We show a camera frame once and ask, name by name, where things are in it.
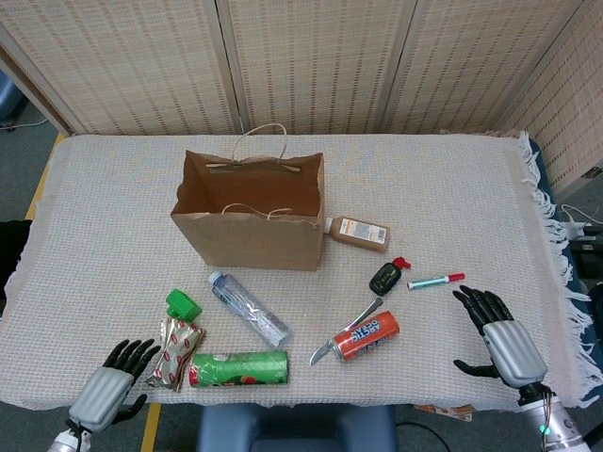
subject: white bottle cap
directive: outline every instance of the white bottle cap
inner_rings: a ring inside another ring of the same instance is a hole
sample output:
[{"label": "white bottle cap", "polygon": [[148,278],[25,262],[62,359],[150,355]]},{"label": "white bottle cap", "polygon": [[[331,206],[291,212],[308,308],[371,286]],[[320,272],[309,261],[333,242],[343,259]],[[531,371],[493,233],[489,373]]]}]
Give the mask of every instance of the white bottle cap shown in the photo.
[{"label": "white bottle cap", "polygon": [[209,275],[209,278],[207,278],[207,280],[209,281],[209,283],[211,285],[214,285],[214,283],[218,280],[218,278],[222,277],[224,275],[222,275],[219,271],[214,271],[211,275]]},{"label": "white bottle cap", "polygon": [[324,233],[329,234],[331,232],[331,224],[333,224],[333,219],[329,217],[325,217],[324,219]]}]

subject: bottle cap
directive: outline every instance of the bottle cap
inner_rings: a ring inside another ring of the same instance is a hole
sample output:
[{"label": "bottle cap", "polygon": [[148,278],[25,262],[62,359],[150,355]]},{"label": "bottle cap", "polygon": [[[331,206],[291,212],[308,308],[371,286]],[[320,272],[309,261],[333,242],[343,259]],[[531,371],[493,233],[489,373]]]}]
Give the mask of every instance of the bottle cap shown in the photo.
[{"label": "bottle cap", "polygon": [[464,280],[464,273],[452,273],[448,275],[448,280],[450,282]]},{"label": "bottle cap", "polygon": [[173,289],[166,297],[167,313],[170,317],[192,322],[202,312],[201,306],[195,303],[187,294],[178,289]]},{"label": "bottle cap", "polygon": [[214,285],[214,283],[218,280],[218,278],[220,278],[221,276],[223,276],[219,271],[214,271],[211,275],[209,275],[209,278],[207,278],[207,280],[209,281],[209,283],[211,285]]},{"label": "bottle cap", "polygon": [[325,217],[324,219],[324,233],[328,234],[331,231],[331,225],[333,224],[333,219],[330,217]]},{"label": "bottle cap", "polygon": [[394,266],[396,266],[400,270],[402,270],[403,268],[411,267],[411,263],[407,262],[406,259],[404,259],[403,257],[397,257],[392,261],[392,264],[394,264]]}]

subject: yellow table edge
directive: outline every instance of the yellow table edge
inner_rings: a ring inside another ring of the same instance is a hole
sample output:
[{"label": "yellow table edge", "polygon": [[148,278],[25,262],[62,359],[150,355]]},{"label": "yellow table edge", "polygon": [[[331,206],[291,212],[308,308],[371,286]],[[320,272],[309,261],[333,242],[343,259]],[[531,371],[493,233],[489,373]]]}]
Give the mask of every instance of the yellow table edge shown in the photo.
[{"label": "yellow table edge", "polygon": [[[53,156],[55,149],[60,144],[60,142],[65,139],[62,134],[57,135],[57,139],[55,140],[55,144],[53,146],[53,150],[50,152],[50,158]],[[48,163],[46,163],[46,167],[44,168],[44,172],[41,175],[40,181],[38,182],[38,187],[36,188],[36,192],[34,193],[34,197],[29,204],[29,208],[27,209],[27,213],[25,214],[25,219],[34,219],[36,216],[36,205],[38,201],[41,199],[41,194],[44,191],[44,184],[46,183],[46,175],[48,174]],[[151,403],[149,404],[149,411],[147,413],[147,422],[144,428],[144,436],[142,437],[142,446],[140,447],[140,452],[153,452],[153,448],[155,446],[155,436],[157,434],[157,426],[159,425],[159,414],[161,412],[161,404],[159,403]]]}]

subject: black cable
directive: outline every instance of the black cable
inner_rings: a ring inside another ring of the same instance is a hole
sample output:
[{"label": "black cable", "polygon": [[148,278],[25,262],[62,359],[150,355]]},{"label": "black cable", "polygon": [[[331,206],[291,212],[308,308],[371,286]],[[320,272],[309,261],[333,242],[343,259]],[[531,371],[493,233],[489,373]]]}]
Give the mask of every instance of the black cable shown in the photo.
[{"label": "black cable", "polygon": [[442,437],[435,432],[435,430],[433,430],[427,426],[424,426],[423,424],[418,424],[418,422],[398,422],[398,423],[396,423],[396,428],[401,427],[401,426],[418,427],[418,428],[423,428],[423,429],[429,431],[434,437],[436,437],[438,439],[438,441],[442,444],[442,446],[444,446],[446,448],[446,450],[448,452],[452,452],[450,450],[450,447],[448,447],[448,444],[446,444],[446,441],[444,441],[442,439]]},{"label": "black cable", "polygon": [[69,427],[72,430],[72,432],[75,434],[75,438],[77,438],[77,448],[75,449],[75,452],[80,452],[80,449],[82,448],[82,429],[81,429],[81,427],[78,426],[71,419],[67,419],[65,421],[65,424],[67,424],[67,427]]}]

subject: pen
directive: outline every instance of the pen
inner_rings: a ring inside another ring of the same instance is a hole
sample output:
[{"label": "pen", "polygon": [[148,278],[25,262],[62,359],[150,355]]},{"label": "pen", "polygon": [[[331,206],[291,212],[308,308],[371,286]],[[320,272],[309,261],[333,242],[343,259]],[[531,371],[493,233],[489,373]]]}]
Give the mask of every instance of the pen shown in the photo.
[{"label": "pen", "polygon": [[410,281],[406,283],[406,285],[408,285],[409,289],[413,290],[420,289],[421,287],[427,287],[429,285],[452,283],[453,281],[460,280],[464,280],[464,273],[453,273],[446,276],[436,276],[435,278],[429,278],[427,280]]}]

